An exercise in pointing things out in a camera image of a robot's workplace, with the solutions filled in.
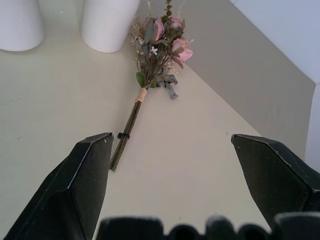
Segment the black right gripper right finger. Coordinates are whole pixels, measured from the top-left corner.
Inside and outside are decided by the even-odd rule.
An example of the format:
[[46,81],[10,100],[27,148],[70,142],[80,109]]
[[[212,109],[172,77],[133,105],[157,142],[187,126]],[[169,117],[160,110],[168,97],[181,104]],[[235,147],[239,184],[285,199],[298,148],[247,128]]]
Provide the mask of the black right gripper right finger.
[[320,212],[320,173],[279,141],[233,134],[251,197],[269,226],[277,214]]

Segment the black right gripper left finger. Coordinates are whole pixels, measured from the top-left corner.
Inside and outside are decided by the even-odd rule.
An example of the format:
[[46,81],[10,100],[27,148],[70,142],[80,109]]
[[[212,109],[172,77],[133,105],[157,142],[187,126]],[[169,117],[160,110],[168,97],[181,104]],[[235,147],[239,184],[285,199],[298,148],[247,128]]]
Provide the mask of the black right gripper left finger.
[[104,202],[112,133],[78,142],[44,179],[3,240],[92,240]]

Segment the white cylindrical vase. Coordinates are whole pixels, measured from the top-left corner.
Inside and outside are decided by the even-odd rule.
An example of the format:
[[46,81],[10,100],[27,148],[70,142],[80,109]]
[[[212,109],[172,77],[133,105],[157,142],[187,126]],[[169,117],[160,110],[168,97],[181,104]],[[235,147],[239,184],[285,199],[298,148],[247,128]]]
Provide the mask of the white cylindrical vase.
[[0,50],[33,49],[44,35],[39,0],[0,0]]
[[117,52],[123,45],[141,0],[84,0],[80,35],[92,49]]

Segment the pink rose flower bouquet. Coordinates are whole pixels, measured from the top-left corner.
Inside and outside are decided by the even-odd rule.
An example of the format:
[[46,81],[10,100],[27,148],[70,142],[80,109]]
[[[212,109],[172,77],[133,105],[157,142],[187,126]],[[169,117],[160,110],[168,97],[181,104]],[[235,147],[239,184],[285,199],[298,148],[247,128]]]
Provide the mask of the pink rose flower bouquet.
[[144,21],[136,17],[132,23],[131,42],[136,48],[135,76],[140,89],[124,130],[117,135],[119,143],[109,165],[112,172],[118,167],[148,90],[164,88],[170,99],[178,98],[174,90],[178,83],[177,67],[182,69],[193,55],[191,43],[184,37],[185,20],[180,12],[173,17],[173,0],[164,2],[165,13],[161,17],[149,14]]

